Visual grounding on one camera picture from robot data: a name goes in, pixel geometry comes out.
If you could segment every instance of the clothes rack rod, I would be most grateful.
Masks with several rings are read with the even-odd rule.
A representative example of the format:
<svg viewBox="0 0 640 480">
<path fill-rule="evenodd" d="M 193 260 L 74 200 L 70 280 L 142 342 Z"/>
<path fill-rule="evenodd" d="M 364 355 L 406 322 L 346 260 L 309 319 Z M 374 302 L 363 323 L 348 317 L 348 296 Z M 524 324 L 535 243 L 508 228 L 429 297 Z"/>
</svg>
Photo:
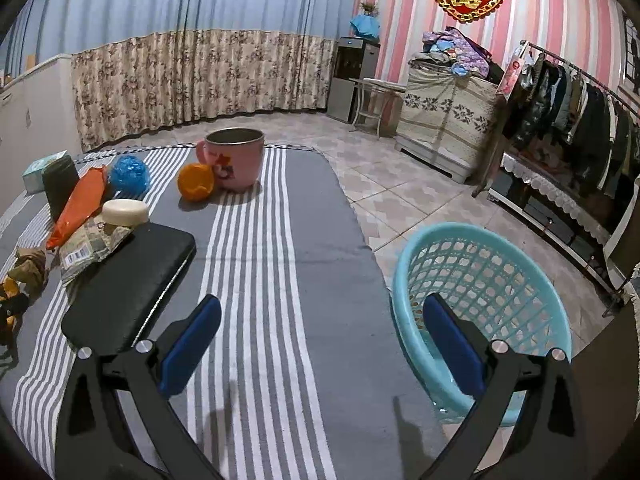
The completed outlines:
<svg viewBox="0 0 640 480">
<path fill-rule="evenodd" d="M 622 104 L 628 111 L 630 111 L 633 115 L 635 115 L 636 118 L 638 118 L 638 120 L 640 120 L 640 114 L 638 114 L 638 112 L 633 110 L 633 108 L 629 105 L 629 103 L 623 100 L 622 97 L 616 94 L 612 89 L 607 87 L 604 83 L 598 81 L 596 78 L 594 78 L 594 76 L 592 76 L 588 72 L 585 72 L 580 67 L 575 66 L 571 61 L 566 60 L 564 57 L 560 57 L 558 56 L 558 54 L 554 54 L 553 52 L 548 51 L 546 48 L 542 48 L 541 46 L 537 46 L 536 44 L 533 44 L 533 43 L 529 43 L 529 47 L 534 48 L 535 50 L 539 50 L 540 52 L 543 52 L 544 54 L 547 54 L 548 56 L 551 56 L 554 59 L 557 59 L 558 61 L 561 61 L 569 65 L 570 67 L 574 68 L 576 71 L 578 71 L 578 73 L 590 79 L 591 81 L 596 83 L 596 85 L 600 86 L 604 91 L 606 91 L 609 95 L 611 95 L 613 98 L 617 99 L 620 104 Z"/>
</svg>

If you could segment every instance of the mug handle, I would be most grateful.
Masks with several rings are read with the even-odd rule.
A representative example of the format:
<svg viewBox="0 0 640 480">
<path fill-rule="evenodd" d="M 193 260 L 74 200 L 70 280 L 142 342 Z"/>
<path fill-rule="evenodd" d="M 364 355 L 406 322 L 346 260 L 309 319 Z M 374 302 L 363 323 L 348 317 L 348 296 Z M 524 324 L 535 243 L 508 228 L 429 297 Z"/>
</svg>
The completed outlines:
<svg viewBox="0 0 640 480">
<path fill-rule="evenodd" d="M 196 144 L 196 156 L 200 164 L 209 164 L 207 160 L 206 143 L 204 140 L 199 140 Z"/>
</svg>

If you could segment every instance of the pink mug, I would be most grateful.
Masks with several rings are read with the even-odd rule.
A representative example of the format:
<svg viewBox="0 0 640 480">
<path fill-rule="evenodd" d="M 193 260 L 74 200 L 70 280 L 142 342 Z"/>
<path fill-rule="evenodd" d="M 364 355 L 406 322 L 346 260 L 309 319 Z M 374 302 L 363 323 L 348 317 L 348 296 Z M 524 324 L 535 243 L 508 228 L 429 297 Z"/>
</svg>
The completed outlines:
<svg viewBox="0 0 640 480">
<path fill-rule="evenodd" d="M 216 175 L 216 185 L 244 191 L 255 184 L 262 164 L 264 133 L 251 128 L 225 128 L 196 145 L 196 155 Z"/>
</svg>

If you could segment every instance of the mug rim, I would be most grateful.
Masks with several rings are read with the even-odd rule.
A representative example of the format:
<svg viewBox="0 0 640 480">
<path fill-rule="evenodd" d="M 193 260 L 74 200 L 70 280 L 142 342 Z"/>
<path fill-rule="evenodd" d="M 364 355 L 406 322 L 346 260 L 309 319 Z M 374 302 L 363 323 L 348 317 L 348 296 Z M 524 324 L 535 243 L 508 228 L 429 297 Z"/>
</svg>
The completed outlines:
<svg viewBox="0 0 640 480">
<path fill-rule="evenodd" d="M 256 134 L 259 134 L 257 137 L 255 137 L 255 139 L 249 139 L 249 140 L 240 140 L 239 142 L 216 142 L 215 140 L 210 140 L 209 137 L 213 136 L 215 134 L 218 134 L 220 132 L 229 132 L 232 130 L 244 130 L 244 131 L 249 131 L 249 132 L 255 132 Z M 264 140 L 264 132 L 262 130 L 258 130 L 256 128 L 243 128 L 241 126 L 232 126 L 230 128 L 222 128 L 220 130 L 216 130 L 215 132 L 211 132 L 208 133 L 205 137 L 204 140 L 207 144 L 213 144 L 215 146 L 240 146 L 241 144 L 251 144 L 252 142 L 258 142 L 260 140 Z"/>
</svg>

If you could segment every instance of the storage box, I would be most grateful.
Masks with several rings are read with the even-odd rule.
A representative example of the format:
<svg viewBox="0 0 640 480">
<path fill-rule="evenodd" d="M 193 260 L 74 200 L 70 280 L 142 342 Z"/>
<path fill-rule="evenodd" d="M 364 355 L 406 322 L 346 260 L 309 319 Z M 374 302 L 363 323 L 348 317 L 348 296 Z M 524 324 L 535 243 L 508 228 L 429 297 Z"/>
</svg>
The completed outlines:
<svg viewBox="0 0 640 480">
<path fill-rule="evenodd" d="M 44 170 L 47 164 L 53 162 L 54 160 L 62 158 L 62 156 L 64 155 L 66 155 L 66 151 L 57 152 L 53 155 L 34 160 L 29 165 L 26 171 L 22 174 L 24 189 L 26 190 L 27 195 L 44 191 L 44 184 L 42 183 L 42 170 Z"/>
</svg>

